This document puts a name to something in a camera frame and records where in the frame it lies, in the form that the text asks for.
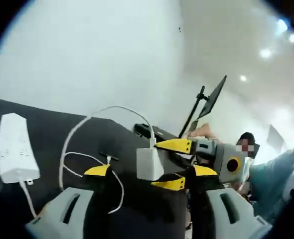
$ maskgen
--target power strip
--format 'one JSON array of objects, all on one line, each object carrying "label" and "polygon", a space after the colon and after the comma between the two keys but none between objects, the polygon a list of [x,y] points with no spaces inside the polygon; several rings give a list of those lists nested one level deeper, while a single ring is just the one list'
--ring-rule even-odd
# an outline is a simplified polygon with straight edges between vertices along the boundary
[{"label": "power strip", "polygon": [[4,183],[32,183],[40,177],[26,119],[15,113],[3,115],[0,121],[0,177]]}]

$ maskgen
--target charging cable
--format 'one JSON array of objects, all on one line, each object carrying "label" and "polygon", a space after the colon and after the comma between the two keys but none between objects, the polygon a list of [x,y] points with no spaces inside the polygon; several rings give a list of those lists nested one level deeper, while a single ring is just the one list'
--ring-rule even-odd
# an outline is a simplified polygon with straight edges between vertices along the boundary
[{"label": "charging cable", "polygon": [[67,137],[65,139],[64,146],[63,146],[62,153],[61,153],[61,157],[60,157],[59,172],[58,172],[58,183],[59,183],[59,187],[61,188],[62,191],[64,190],[64,187],[63,187],[64,159],[65,159],[65,154],[66,154],[68,143],[71,140],[73,134],[83,124],[85,124],[87,121],[89,121],[95,114],[97,114],[99,112],[102,112],[102,111],[105,111],[105,110],[108,110],[108,109],[112,109],[112,108],[124,109],[124,110],[127,110],[129,112],[132,112],[132,113],[140,116],[148,124],[148,126],[150,128],[150,139],[149,139],[149,146],[150,146],[150,148],[153,148],[153,146],[156,144],[156,138],[155,138],[154,131],[153,131],[153,128],[152,128],[151,124],[148,122],[148,120],[144,116],[142,116],[141,114],[137,113],[136,111],[131,110],[131,109],[126,108],[126,107],[123,107],[123,106],[109,106],[109,107],[103,108],[101,110],[95,111],[91,115],[85,117],[82,121],[80,121],[74,128],[72,128],[72,130],[68,133],[68,135],[67,135]]},{"label": "charging cable", "polygon": [[26,199],[27,199],[27,202],[28,202],[28,206],[29,206],[29,208],[31,210],[31,213],[32,213],[33,217],[36,218],[37,214],[35,212],[31,196],[28,193],[26,184],[24,183],[24,181],[21,178],[19,178],[19,184],[20,184],[21,188],[23,189],[24,194],[26,195]]},{"label": "charging cable", "polygon": [[[105,165],[102,161],[98,160],[97,158],[95,158],[93,156],[87,155],[87,154],[77,153],[77,152],[68,152],[68,153],[65,154],[65,156],[68,155],[68,154],[76,154],[76,155],[81,155],[81,156],[89,157],[89,158],[92,158],[92,159],[96,160],[100,164]],[[110,156],[107,156],[107,164],[109,164],[110,161],[111,161],[111,157]],[[75,173],[72,169],[68,168],[66,165],[64,165],[64,168],[66,168],[69,172],[71,172],[72,174],[74,174],[74,175],[76,175],[78,177],[83,177],[82,175],[80,175],[78,173]],[[113,175],[115,176],[115,178],[119,182],[119,185],[122,188],[122,195],[121,195],[121,200],[119,202],[119,205],[115,209],[113,209],[110,212],[108,212],[108,214],[114,213],[114,212],[118,211],[122,207],[123,201],[124,201],[124,196],[125,196],[124,186],[123,186],[121,180],[119,179],[119,177],[117,176],[117,174],[114,171],[112,171],[112,173],[113,173]]]}]

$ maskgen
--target white wall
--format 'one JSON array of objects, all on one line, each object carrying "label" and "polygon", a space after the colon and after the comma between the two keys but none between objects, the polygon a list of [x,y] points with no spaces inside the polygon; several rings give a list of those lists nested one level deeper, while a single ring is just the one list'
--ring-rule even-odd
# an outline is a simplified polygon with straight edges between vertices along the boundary
[{"label": "white wall", "polygon": [[[0,99],[80,115],[123,105],[178,134],[201,86],[215,87],[182,73],[180,26],[178,0],[34,1],[0,44]],[[129,129],[141,122],[121,110],[98,116]],[[206,121],[224,142],[246,131],[266,142],[267,124],[227,89]],[[262,147],[257,161],[268,154]]]}]

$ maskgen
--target white ceiling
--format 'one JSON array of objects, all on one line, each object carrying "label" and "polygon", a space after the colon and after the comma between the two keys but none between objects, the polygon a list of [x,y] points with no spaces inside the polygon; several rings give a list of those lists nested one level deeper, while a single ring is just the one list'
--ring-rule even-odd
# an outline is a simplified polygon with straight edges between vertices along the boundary
[{"label": "white ceiling", "polygon": [[185,70],[217,83],[227,75],[226,88],[280,134],[294,135],[293,32],[281,32],[279,16],[259,0],[182,1],[182,16]]}]

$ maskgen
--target light blue shirt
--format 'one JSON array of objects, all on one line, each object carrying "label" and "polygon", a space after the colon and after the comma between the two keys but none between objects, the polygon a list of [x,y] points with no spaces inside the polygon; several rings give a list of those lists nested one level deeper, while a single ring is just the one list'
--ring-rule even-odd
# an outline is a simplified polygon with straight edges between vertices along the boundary
[{"label": "light blue shirt", "polygon": [[251,194],[257,200],[253,205],[255,215],[273,224],[283,206],[285,184],[294,170],[294,149],[277,158],[250,169]]}]

